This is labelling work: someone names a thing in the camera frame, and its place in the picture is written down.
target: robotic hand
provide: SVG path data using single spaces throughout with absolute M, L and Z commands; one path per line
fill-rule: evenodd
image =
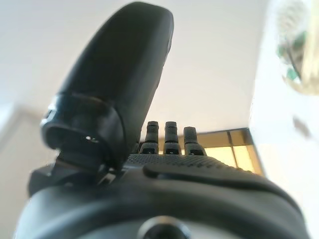
M 296 203 L 267 179 L 206 156 L 196 130 L 141 128 L 170 50 L 173 16 L 135 2 L 96 33 L 49 106 L 54 163 L 30 177 L 16 239 L 307 239 Z

